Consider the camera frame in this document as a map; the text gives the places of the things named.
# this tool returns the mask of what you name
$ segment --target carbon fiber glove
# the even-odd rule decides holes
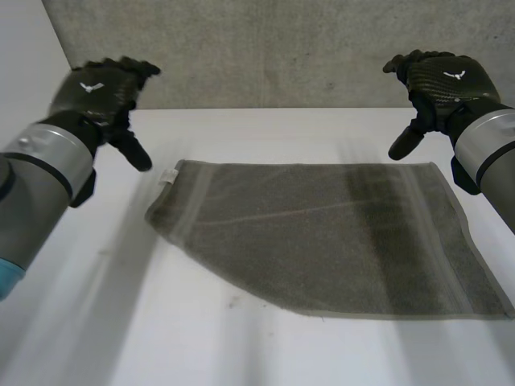
[[[139,171],[149,170],[149,155],[129,131],[129,111],[145,82],[160,73],[148,62],[127,57],[105,59],[74,68],[62,83],[51,103],[50,114],[76,112],[91,121],[99,132],[100,143],[108,142]]]
[[[478,101],[482,106],[495,105],[494,109],[499,109],[501,99],[488,74],[468,56],[416,50],[406,56],[396,55],[383,67],[383,72],[397,74],[417,110],[417,117],[389,149],[393,160],[411,153],[430,131],[451,136],[454,145],[457,136],[453,140],[449,117],[467,103],[477,105]],[[451,165],[456,184],[468,193],[479,194],[478,187],[455,158]]]

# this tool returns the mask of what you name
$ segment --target white table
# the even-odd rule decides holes
[[[0,318],[21,321],[0,323],[10,331],[0,331],[0,345],[12,352],[0,384],[515,384],[512,322],[293,314],[222,281],[144,222],[160,172],[180,158],[389,162],[387,150],[412,115],[411,109],[137,111],[133,127],[154,170],[139,175],[116,150],[101,150],[95,196],[66,214],[0,305]],[[451,155],[448,139],[430,134],[404,162],[435,162],[452,182]],[[515,236],[483,196],[451,185],[478,249],[515,302]]]

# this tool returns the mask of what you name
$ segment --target gray towel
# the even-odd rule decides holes
[[[260,298],[335,317],[513,316],[435,164],[179,164],[147,220]]]

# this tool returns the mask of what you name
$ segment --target gray wall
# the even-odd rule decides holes
[[[415,48],[478,59],[515,105],[513,0],[43,0],[72,66],[163,68],[140,107],[397,107],[381,73]]]

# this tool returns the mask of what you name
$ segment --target towel label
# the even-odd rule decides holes
[[[179,171],[176,169],[167,169],[161,174],[161,178],[159,179],[159,185],[164,185],[165,183],[173,183],[177,178]]]

